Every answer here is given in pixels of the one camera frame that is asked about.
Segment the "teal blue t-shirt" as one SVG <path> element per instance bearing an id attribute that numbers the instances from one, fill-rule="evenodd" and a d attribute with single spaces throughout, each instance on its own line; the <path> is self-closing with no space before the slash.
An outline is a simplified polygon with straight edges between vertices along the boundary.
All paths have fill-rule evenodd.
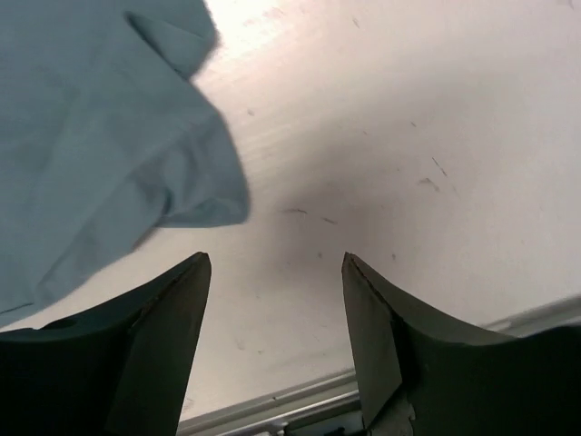
<path id="1" fill-rule="evenodd" d="M 244 222 L 247 183 L 191 83 L 202 1 L 1 4 L 1 323 L 62 300 L 157 227 Z"/>

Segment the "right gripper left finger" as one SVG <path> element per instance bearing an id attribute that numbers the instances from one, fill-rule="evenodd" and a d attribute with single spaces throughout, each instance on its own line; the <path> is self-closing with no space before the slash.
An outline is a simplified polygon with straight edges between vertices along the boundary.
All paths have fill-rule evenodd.
<path id="1" fill-rule="evenodd" d="M 174 435 L 212 265 L 150 282 L 40 329 L 1 336 L 4 435 Z"/>

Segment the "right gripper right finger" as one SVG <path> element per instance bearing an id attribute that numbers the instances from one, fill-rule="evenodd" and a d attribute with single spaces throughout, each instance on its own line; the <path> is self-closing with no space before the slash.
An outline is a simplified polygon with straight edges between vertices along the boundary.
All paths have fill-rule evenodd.
<path id="1" fill-rule="evenodd" d="M 346 253 L 343 296 L 370 435 L 577 435 L 580 329 L 525 337 L 456 319 Z"/>

